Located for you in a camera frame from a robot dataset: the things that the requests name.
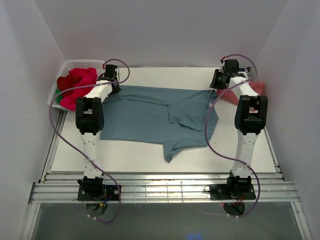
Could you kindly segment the blue t shirt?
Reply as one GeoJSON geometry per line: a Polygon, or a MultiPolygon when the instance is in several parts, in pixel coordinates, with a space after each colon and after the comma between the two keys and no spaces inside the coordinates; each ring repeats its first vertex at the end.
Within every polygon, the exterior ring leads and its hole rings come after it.
{"type": "Polygon", "coordinates": [[[214,90],[124,85],[103,102],[101,140],[161,144],[164,159],[187,148],[206,147],[218,115],[214,90]]]}

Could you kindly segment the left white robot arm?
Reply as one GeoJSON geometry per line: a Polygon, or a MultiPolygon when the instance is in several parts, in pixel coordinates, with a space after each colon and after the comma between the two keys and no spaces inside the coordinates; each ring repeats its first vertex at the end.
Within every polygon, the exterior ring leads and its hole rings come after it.
{"type": "Polygon", "coordinates": [[[80,192],[94,200],[100,200],[106,195],[103,172],[92,164],[100,161],[98,146],[105,124],[103,102],[110,94],[121,90],[118,84],[119,67],[107,64],[103,69],[104,72],[97,78],[97,86],[84,97],[78,97],[75,105],[75,123],[81,135],[84,153],[88,157],[85,160],[83,179],[78,180],[78,183],[80,192]]]}

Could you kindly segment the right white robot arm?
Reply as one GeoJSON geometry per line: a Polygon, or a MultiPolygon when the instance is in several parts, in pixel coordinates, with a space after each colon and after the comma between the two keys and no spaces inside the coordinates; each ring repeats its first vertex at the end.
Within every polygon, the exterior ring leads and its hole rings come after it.
{"type": "Polygon", "coordinates": [[[265,128],[268,98],[259,95],[250,86],[244,74],[239,73],[237,59],[220,62],[222,67],[214,71],[210,87],[215,90],[232,91],[238,100],[234,117],[237,130],[237,147],[233,166],[226,183],[209,186],[212,200],[254,200],[256,198],[250,169],[256,140],[265,128]]]}

